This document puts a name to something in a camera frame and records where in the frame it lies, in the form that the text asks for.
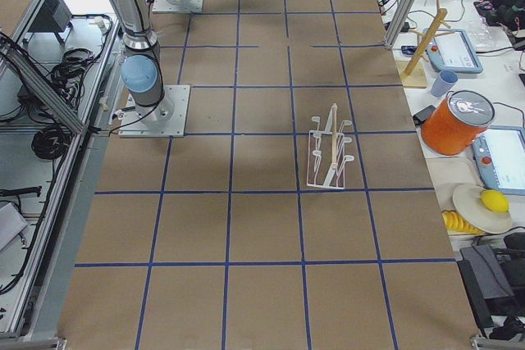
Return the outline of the wooden mug tree stand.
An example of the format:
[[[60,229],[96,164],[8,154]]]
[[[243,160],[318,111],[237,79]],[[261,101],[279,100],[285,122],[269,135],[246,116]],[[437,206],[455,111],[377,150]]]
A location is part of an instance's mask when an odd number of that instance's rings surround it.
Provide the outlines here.
[[[420,60],[423,58],[426,60],[426,62],[428,62],[425,51],[431,40],[436,35],[447,35],[447,33],[438,32],[438,29],[441,26],[450,28],[450,25],[445,22],[447,13],[447,9],[441,7],[440,0],[436,0],[436,15],[434,16],[430,26],[427,28],[427,31],[422,33],[418,32],[417,30],[413,30],[413,32],[418,36],[418,46],[411,59],[409,61],[395,61],[401,83],[405,88],[424,89],[427,87],[425,69]]]

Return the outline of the orange bucket with lid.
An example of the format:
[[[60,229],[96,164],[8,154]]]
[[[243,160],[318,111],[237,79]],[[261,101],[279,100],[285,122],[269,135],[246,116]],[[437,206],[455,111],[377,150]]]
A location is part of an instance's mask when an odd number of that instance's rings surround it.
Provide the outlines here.
[[[433,151],[453,156],[464,151],[495,118],[493,104],[470,90],[450,94],[421,128],[423,142]]]

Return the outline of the small blue mug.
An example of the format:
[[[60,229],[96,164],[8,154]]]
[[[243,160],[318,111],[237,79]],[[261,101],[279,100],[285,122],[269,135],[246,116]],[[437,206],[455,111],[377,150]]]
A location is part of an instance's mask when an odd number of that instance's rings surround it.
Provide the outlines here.
[[[455,86],[458,79],[459,77],[454,71],[441,70],[431,87],[431,95],[435,98],[445,95]]]

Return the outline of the orange yellow toy stack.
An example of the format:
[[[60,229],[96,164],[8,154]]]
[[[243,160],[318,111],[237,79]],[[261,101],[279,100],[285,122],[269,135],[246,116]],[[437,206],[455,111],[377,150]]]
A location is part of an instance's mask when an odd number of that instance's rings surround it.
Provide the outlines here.
[[[456,211],[443,211],[441,215],[445,222],[445,227],[447,230],[465,234],[484,234],[482,230],[468,223]]]

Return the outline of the beige round plate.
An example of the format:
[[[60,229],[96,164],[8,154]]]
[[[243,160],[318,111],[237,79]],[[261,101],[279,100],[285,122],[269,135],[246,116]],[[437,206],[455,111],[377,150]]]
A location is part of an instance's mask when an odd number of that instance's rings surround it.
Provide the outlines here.
[[[511,229],[508,212],[488,209],[481,200],[485,189],[474,184],[461,184],[454,189],[452,201],[455,210],[471,225],[488,234],[502,234]]]

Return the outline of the blue teach pendant tablet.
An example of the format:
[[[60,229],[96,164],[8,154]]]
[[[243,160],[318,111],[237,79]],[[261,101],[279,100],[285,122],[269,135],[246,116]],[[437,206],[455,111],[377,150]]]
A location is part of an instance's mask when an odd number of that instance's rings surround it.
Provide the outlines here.
[[[467,32],[462,29],[438,30],[426,48],[427,57],[436,71],[450,70],[460,74],[481,74],[483,66]]]

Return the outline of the yellow lemon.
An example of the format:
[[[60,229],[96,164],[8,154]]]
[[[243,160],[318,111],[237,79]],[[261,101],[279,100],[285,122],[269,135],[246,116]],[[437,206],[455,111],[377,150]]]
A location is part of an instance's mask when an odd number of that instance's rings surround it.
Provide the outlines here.
[[[480,194],[483,205],[490,211],[506,213],[509,211],[509,200],[497,190],[483,190]]]

